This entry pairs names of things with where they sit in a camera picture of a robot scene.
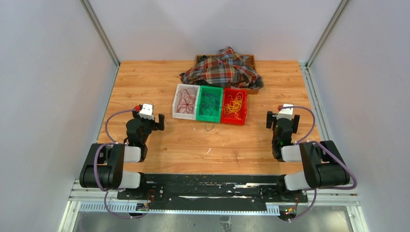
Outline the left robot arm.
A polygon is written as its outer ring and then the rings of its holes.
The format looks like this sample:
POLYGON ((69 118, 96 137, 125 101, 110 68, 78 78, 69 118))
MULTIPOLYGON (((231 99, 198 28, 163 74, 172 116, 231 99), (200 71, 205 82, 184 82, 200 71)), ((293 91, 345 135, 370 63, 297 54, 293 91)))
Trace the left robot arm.
POLYGON ((126 143, 94 143, 90 146, 79 176, 83 188, 96 188, 102 191, 129 189, 137 200, 148 194, 144 174, 124 170, 125 163, 143 162, 147 155, 147 139, 153 131, 163 131, 165 115, 148 119, 135 114, 126 123, 126 143))

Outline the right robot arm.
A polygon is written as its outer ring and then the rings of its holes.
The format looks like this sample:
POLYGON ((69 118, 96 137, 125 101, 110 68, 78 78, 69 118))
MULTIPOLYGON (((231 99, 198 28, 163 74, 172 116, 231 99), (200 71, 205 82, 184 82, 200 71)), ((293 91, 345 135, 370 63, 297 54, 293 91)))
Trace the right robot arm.
POLYGON ((298 191, 335 188, 351 181, 347 166, 333 141, 292 142, 299 118, 299 115, 271 111, 266 114, 266 127, 273 131, 273 157, 279 162, 301 162, 303 166, 300 172, 279 177, 276 194, 284 202, 291 200, 298 191))

